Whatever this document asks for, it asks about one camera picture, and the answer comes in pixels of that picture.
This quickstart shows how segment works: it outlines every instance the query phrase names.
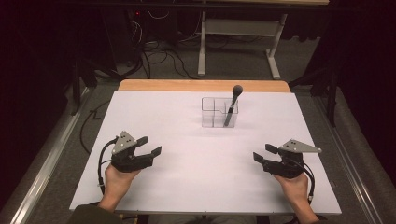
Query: handheld controller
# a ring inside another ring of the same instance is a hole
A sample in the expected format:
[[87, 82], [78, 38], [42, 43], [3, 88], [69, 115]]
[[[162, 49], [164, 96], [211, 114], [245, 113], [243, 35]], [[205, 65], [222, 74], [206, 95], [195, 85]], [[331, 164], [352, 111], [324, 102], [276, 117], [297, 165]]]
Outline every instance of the handheld controller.
[[161, 154], [162, 147], [157, 147], [146, 155], [134, 155], [136, 148], [145, 145], [148, 140], [149, 138], [146, 136], [135, 140], [127, 132], [122, 132], [111, 151], [111, 164], [117, 170], [124, 173], [142, 170], [152, 166], [154, 158]]
[[286, 178], [294, 178], [304, 172], [303, 152], [321, 152], [320, 148], [311, 147], [293, 139], [280, 148], [265, 144], [265, 149], [274, 154], [279, 154], [282, 160], [280, 162], [268, 161], [263, 156], [253, 152], [254, 161], [262, 165], [264, 172]]

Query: metal rail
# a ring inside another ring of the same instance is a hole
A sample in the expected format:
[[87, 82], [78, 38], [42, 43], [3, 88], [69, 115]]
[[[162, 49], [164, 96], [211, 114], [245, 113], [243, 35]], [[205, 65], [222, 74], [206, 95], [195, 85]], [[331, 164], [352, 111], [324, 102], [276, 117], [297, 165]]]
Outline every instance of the metal rail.
[[369, 223], [382, 224], [383, 223], [382, 219], [378, 214], [378, 212], [376, 211], [375, 205], [367, 191], [367, 188], [362, 182], [361, 177], [352, 162], [352, 159], [350, 159], [347, 153], [347, 149], [345, 148], [340, 135], [338, 134], [336, 128], [334, 128], [330, 124], [329, 120], [326, 117], [326, 108], [324, 103], [321, 101], [319, 97], [314, 97], [313, 99], [317, 109], [321, 112], [320, 115], [322, 116], [324, 122], [326, 123], [327, 128], [332, 134], [332, 139], [336, 144], [337, 154], [341, 159], [341, 163], [344, 166], [344, 169], [346, 170], [346, 176], [348, 177], [349, 182], [353, 190], [355, 191], [356, 197], [358, 198], [361, 204], [361, 208], [364, 212], [364, 215], [366, 215]]
[[[82, 93], [82, 106], [87, 103], [89, 96], [91, 96], [91, 92], [88, 90], [88, 88], [85, 88], [84, 92]], [[66, 122], [66, 126], [59, 132], [58, 136], [56, 137], [56, 143], [54, 146], [52, 146], [48, 157], [44, 161], [43, 166], [35, 177], [35, 181], [24, 197], [20, 207], [14, 215], [14, 218], [12, 218], [11, 224], [26, 223], [27, 219], [33, 212], [35, 205], [37, 204], [44, 189], [50, 181], [52, 172], [55, 169], [62, 152], [64, 151], [64, 146], [66, 145], [67, 140], [69, 139], [69, 136], [78, 121], [80, 111], [81, 110], [79, 110], [75, 116], [71, 116]]]

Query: table leg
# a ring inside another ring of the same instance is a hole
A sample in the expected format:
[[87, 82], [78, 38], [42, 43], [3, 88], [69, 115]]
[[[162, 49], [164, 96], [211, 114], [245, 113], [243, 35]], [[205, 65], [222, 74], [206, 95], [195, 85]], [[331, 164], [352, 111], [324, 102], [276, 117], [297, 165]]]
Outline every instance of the table leg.
[[270, 65], [271, 74], [273, 76], [273, 79], [280, 79], [279, 70], [277, 69], [274, 56], [275, 56], [277, 45], [279, 44], [280, 36], [282, 35], [282, 32], [283, 32], [283, 27], [285, 27], [285, 21], [286, 21], [287, 17], [288, 17], [288, 14], [282, 14], [282, 17], [280, 18], [280, 21], [279, 21], [279, 25], [276, 28], [276, 33], [274, 36], [274, 44], [271, 49], [268, 49], [266, 51], [266, 56], [267, 56], [268, 63]]
[[199, 51], [199, 61], [198, 61], [198, 77], [205, 76], [205, 67], [206, 67], [205, 37], [206, 37], [206, 12], [203, 11], [202, 22], [201, 22], [201, 48]]

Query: black cable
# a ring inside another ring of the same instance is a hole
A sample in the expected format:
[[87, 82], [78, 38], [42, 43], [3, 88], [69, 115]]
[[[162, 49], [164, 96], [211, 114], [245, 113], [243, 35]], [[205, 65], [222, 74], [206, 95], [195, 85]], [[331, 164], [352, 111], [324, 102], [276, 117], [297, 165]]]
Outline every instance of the black cable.
[[90, 67], [95, 68], [96, 70], [100, 70], [100, 71], [106, 73], [107, 75], [115, 78], [118, 81], [123, 81], [125, 79], [125, 77], [120, 76], [120, 74], [118, 74], [117, 72], [115, 72], [115, 71], [113, 71], [111, 69], [108, 69], [107, 67], [105, 67], [105, 66], [103, 66], [103, 65], [101, 65], [99, 63], [95, 63], [95, 62], [93, 62], [90, 59], [81, 58], [81, 60], [84, 63], [86, 63], [87, 65], [89, 65]]
[[225, 46], [227, 46], [229, 42], [230, 42], [230, 37], [229, 37], [229, 36], [225, 36], [225, 43], [224, 43], [223, 45], [221, 45], [221, 46], [219, 46], [219, 47], [211, 47], [211, 46], [209, 46], [208, 44], [206, 44], [206, 46], [207, 46], [209, 49], [222, 49], [222, 48], [224, 48]]
[[100, 152], [100, 156], [99, 156], [99, 162], [98, 162], [98, 181], [99, 181], [99, 187], [100, 190], [102, 191], [103, 194], [105, 194], [105, 183], [103, 181], [102, 178], [102, 159], [103, 159], [103, 154], [105, 154], [106, 148], [108, 148], [108, 146], [110, 146], [111, 144], [116, 144], [117, 140], [119, 138], [116, 137], [115, 139], [109, 141], [103, 148], [102, 151]]
[[151, 66], [149, 65], [149, 58], [148, 58], [148, 55], [146, 54], [146, 52], [145, 51], [143, 51], [143, 55], [145, 56], [145, 58], [146, 58], [146, 62], [148, 62], [148, 72], [146, 71], [146, 68], [145, 68], [145, 66], [142, 64], [142, 66], [143, 66], [143, 69], [145, 70], [145, 73], [146, 73], [146, 77], [148, 78], [148, 79], [151, 79]]
[[149, 57], [151, 57], [152, 55], [155, 55], [155, 54], [164, 54], [165, 55], [165, 57], [162, 59], [162, 60], [160, 60], [159, 62], [149, 62], [149, 63], [152, 63], [152, 64], [157, 64], [157, 63], [163, 63], [163, 62], [165, 62], [165, 60], [168, 58], [168, 53], [167, 52], [165, 52], [165, 51], [159, 51], [159, 52], [153, 52], [153, 53], [150, 53], [149, 55], [148, 55], [148, 58]]
[[201, 39], [197, 39], [198, 37], [199, 36], [197, 36], [195, 38], [191, 38], [189, 40], [180, 41], [180, 42], [178, 42], [178, 44], [181, 44], [181, 45], [186, 46], [186, 47], [199, 46], [199, 45], [201, 45]]
[[169, 55], [169, 57], [172, 58], [172, 60], [173, 60], [173, 62], [174, 62], [175, 71], [176, 71], [180, 76], [182, 76], [182, 77], [189, 77], [189, 76], [185, 76], [185, 75], [181, 74], [181, 73], [177, 70], [177, 68], [176, 68], [176, 60], [175, 60], [175, 57], [174, 57], [172, 54], [168, 54], [168, 55]]
[[145, 49], [145, 51], [152, 51], [152, 50], [157, 49], [157, 48], [160, 46], [160, 42], [159, 42], [159, 41], [150, 41], [150, 42], [147, 42], [145, 45], [149, 45], [149, 44], [151, 44], [152, 42], [157, 43], [157, 46], [151, 47], [151, 49]]
[[192, 39], [195, 39], [195, 38], [197, 38], [197, 37], [200, 37], [201, 35], [198, 35], [198, 34], [196, 34], [196, 33], [198, 32], [198, 29], [199, 29], [199, 27], [200, 27], [200, 24], [202, 24], [202, 23], [201, 23], [201, 19], [202, 19], [202, 13], [200, 12], [200, 13], [199, 13], [199, 17], [198, 17], [198, 21], [197, 21], [197, 25], [195, 26], [195, 30], [192, 32], [191, 35], [187, 35], [185, 38], [179, 39], [179, 40], [177, 41], [177, 43], [180, 43], [180, 44], [182, 44], [182, 45], [185, 45], [183, 42], [190, 41], [190, 40], [192, 40]]
[[81, 128], [80, 128], [80, 130], [79, 130], [79, 142], [81, 143], [81, 145], [82, 145], [82, 147], [84, 148], [84, 150], [88, 153], [88, 155], [90, 155], [91, 152], [87, 149], [87, 147], [86, 147], [85, 144], [84, 144], [84, 141], [82, 140], [82, 133], [83, 133], [85, 124], [87, 123], [87, 121], [88, 121], [88, 119], [90, 118], [91, 115], [96, 115], [97, 110], [98, 110], [100, 107], [102, 107], [102, 106], [104, 106], [105, 104], [107, 104], [108, 102], [110, 102], [110, 101], [108, 100], [108, 101], [106, 101], [106, 102], [100, 104], [99, 106], [97, 106], [94, 110], [90, 110], [90, 114], [87, 116], [87, 118], [85, 118], [85, 120], [84, 120], [84, 122], [82, 123], [82, 126], [81, 126]]
[[124, 80], [126, 77], [128, 77], [129, 75], [137, 72], [143, 65], [143, 61], [141, 58], [137, 59], [136, 64], [134, 65], [134, 67], [132, 69], [130, 69], [128, 72], [124, 73], [124, 74], [119, 74], [116, 71], [113, 71], [111, 69], [107, 69], [105, 67], [103, 67], [102, 65], [99, 65], [97, 63], [91, 62], [91, 61], [87, 61], [91, 66], [97, 68], [98, 70], [104, 72], [105, 74], [107, 74], [107, 76], [102, 76], [100, 74], [95, 73], [96, 77], [102, 78], [102, 79], [117, 79], [119, 81]]
[[102, 165], [105, 164], [106, 162], [110, 162], [111, 160], [107, 160], [107, 161], [102, 161]]
[[312, 200], [314, 198], [314, 191], [315, 191], [315, 178], [314, 178], [314, 173], [312, 172], [311, 168], [309, 168], [309, 166], [304, 163], [304, 166], [308, 167], [309, 171], [307, 169], [305, 169], [304, 166], [302, 166], [300, 163], [298, 163], [297, 161], [288, 159], [288, 161], [293, 162], [294, 164], [296, 164], [297, 166], [299, 166], [300, 168], [302, 168], [304, 170], [304, 172], [306, 173], [306, 175], [309, 177], [309, 179], [311, 180], [311, 189], [309, 190], [308, 193], [308, 203], [311, 204]]
[[167, 51], [172, 51], [172, 52], [177, 56], [177, 58], [181, 61], [181, 67], [183, 68], [183, 71], [186, 73], [187, 77], [189, 77], [189, 78], [191, 78], [191, 79], [200, 79], [200, 78], [198, 78], [198, 77], [192, 77], [192, 76], [190, 76], [189, 72], [186, 70], [186, 67], [184, 66], [183, 60], [181, 60], [181, 58], [180, 58], [180, 56], [178, 56], [177, 52], [175, 52], [175, 51], [172, 50], [172, 49], [166, 49], [166, 50], [167, 50]]

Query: gray floor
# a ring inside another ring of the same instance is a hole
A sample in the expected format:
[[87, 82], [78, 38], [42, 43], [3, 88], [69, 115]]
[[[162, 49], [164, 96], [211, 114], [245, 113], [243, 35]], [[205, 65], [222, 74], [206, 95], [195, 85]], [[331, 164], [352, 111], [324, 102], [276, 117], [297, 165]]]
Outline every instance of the gray floor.
[[[240, 40], [249, 39], [241, 39], [238, 36], [235, 38], [238, 41], [232, 41], [221, 49], [215, 49], [223, 44], [221, 40], [212, 40], [209, 43], [213, 48], [207, 50], [205, 79], [271, 79], [268, 64], [263, 58], [263, 45], [268, 46], [270, 42], [258, 40], [242, 43]], [[291, 81], [304, 72], [317, 43], [318, 41], [300, 43], [297, 39], [281, 41], [276, 52], [276, 62], [282, 79]], [[187, 72], [191, 76], [196, 76], [198, 47], [179, 45], [175, 51], [183, 60]], [[165, 54], [157, 52], [150, 55], [148, 52], [148, 60], [152, 62], [151, 78], [184, 78], [175, 70], [185, 74], [181, 61], [175, 54], [169, 53], [175, 57], [176, 65], [173, 64], [171, 56], [162, 63], [154, 64], [160, 62]], [[120, 65], [121, 73], [126, 69], [125, 66]], [[141, 69], [129, 77], [146, 78], [146, 73]], [[111, 99], [117, 87], [118, 83], [115, 81], [99, 79], [98, 87], [87, 94], [89, 98], [80, 109], [80, 117], [68, 138], [64, 152], [26, 223], [65, 223], [69, 218], [71, 212], [68, 207], [89, 157], [79, 141], [81, 127], [90, 115], [90, 110]], [[308, 90], [309, 87], [299, 87], [293, 91], [297, 95], [315, 145], [325, 149], [320, 154], [320, 158], [343, 211], [340, 216], [327, 216], [327, 218], [339, 223], [396, 223], [395, 188], [361, 134], [359, 125], [350, 114], [342, 93], [338, 91], [336, 128], [332, 128], [324, 118], [323, 102], [326, 99], [313, 98]], [[104, 105], [98, 109], [96, 117], [103, 118], [106, 107], [107, 105]], [[1, 212], [0, 223], [9, 223], [14, 217], [52, 147], [62, 136], [64, 126], [70, 119], [70, 109], [71, 106], [65, 111], [48, 142]], [[101, 119], [92, 119], [92, 117], [87, 119], [82, 132], [82, 139], [87, 148], [92, 147], [101, 122]], [[272, 223], [289, 220], [290, 216], [271, 216]]]

